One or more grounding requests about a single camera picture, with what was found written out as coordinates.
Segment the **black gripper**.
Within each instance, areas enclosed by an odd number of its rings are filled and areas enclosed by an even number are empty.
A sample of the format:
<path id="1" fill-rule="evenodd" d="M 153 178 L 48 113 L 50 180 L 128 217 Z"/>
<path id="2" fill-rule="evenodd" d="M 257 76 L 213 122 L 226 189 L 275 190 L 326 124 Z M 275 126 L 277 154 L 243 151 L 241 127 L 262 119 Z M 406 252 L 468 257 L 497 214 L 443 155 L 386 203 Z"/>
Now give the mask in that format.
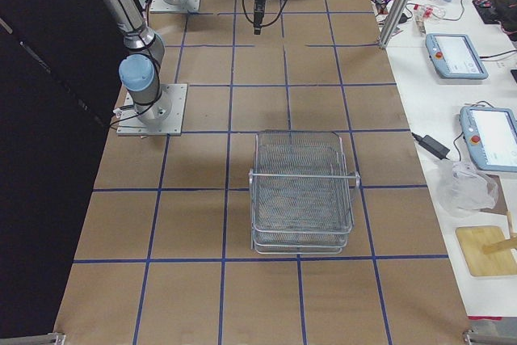
<path id="1" fill-rule="evenodd" d="M 253 18 L 253 26 L 254 26 L 254 34 L 261 34 L 261 27 L 263 25 L 263 18 L 265 15 L 265 7 L 267 0 L 254 0 L 254 18 Z"/>

